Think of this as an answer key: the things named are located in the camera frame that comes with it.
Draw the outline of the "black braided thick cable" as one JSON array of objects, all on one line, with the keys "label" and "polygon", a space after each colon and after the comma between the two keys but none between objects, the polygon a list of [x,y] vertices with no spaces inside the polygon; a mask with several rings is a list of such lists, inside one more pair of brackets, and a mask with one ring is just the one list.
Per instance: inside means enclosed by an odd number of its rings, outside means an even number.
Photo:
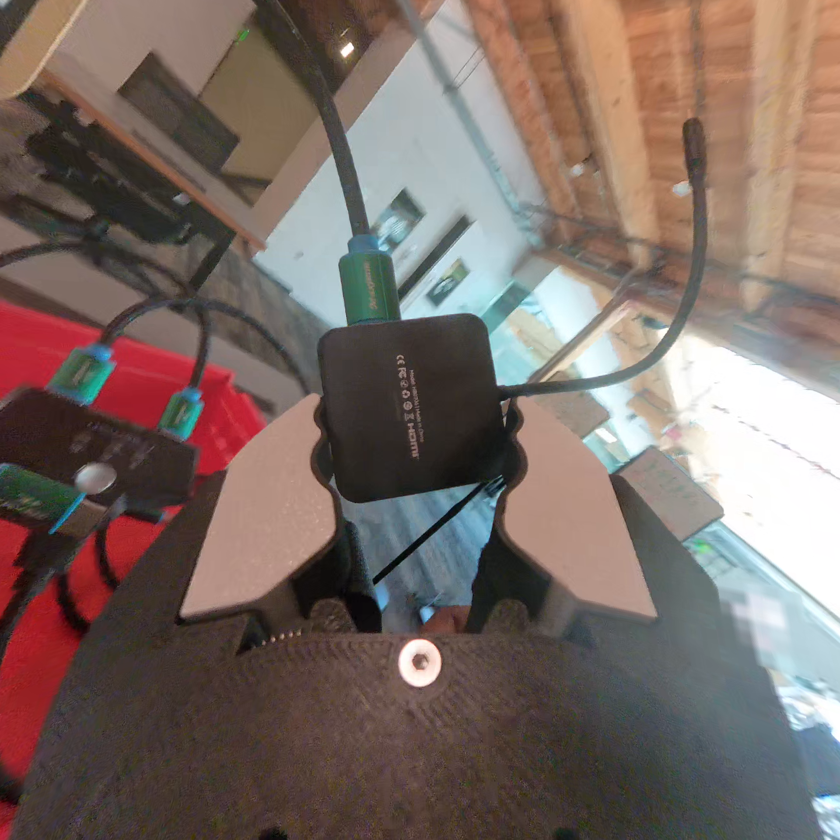
[{"label": "black braided thick cable", "polygon": [[340,495],[383,501],[493,480],[505,427],[486,324],[469,313],[333,329],[318,344]]}]

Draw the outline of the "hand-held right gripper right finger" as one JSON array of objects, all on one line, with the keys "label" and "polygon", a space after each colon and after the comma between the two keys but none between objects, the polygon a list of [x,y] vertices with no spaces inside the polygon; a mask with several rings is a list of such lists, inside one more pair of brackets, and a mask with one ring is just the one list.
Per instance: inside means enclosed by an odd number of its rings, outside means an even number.
[{"label": "hand-held right gripper right finger", "polygon": [[656,620],[607,469],[534,399],[511,400],[507,419],[518,460],[500,499],[497,530],[537,576],[534,619],[593,613]]}]

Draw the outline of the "handwritten white board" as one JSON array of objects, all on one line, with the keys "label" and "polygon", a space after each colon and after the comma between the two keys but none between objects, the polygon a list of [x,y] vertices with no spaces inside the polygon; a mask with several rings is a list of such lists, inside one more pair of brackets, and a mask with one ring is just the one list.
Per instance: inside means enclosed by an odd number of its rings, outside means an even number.
[{"label": "handwritten white board", "polygon": [[721,504],[656,447],[647,447],[614,474],[636,491],[682,543],[724,516]]}]

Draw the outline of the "framed wall picture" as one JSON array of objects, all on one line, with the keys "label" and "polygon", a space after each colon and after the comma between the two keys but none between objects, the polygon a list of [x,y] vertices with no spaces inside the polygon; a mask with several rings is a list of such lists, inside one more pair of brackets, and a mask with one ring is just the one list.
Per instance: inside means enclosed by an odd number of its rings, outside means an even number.
[{"label": "framed wall picture", "polygon": [[464,260],[456,259],[429,288],[426,294],[429,303],[435,308],[440,308],[469,274],[470,270]]},{"label": "framed wall picture", "polygon": [[378,249],[392,255],[425,216],[423,205],[404,187],[380,212],[371,227]]}]

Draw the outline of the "red plastic bin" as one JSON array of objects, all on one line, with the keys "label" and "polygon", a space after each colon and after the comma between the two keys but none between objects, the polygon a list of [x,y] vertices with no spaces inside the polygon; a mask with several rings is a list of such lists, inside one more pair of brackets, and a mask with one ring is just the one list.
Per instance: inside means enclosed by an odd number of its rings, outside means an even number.
[{"label": "red plastic bin", "polygon": [[[63,318],[2,302],[1,385],[5,396],[20,385],[46,385],[76,347],[98,331]],[[172,394],[188,381],[194,350],[185,355],[123,338],[116,371],[94,406],[99,411],[152,427]],[[199,476],[226,467],[266,420],[252,398],[235,385],[232,371],[210,364],[203,379],[205,407],[190,443],[200,452]],[[66,623],[49,583],[16,628],[2,665],[2,762],[10,774],[26,776],[39,732],[79,637]]]}]

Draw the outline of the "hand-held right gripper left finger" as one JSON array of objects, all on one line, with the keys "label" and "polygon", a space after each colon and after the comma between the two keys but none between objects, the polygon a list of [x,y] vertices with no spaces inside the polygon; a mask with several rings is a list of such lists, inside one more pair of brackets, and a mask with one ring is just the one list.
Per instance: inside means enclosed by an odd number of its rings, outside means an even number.
[{"label": "hand-held right gripper left finger", "polygon": [[311,607],[298,577],[340,535],[339,503],[314,456],[323,432],[320,397],[305,396],[252,438],[230,462],[179,617],[240,613],[304,621]]}]

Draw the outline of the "person's right hand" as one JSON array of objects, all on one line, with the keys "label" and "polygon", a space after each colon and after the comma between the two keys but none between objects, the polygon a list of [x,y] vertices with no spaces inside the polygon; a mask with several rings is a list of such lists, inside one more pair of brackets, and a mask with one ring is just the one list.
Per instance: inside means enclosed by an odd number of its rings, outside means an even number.
[{"label": "person's right hand", "polygon": [[443,605],[435,609],[430,607],[420,633],[425,636],[463,634],[466,632],[469,612],[469,605]]}]

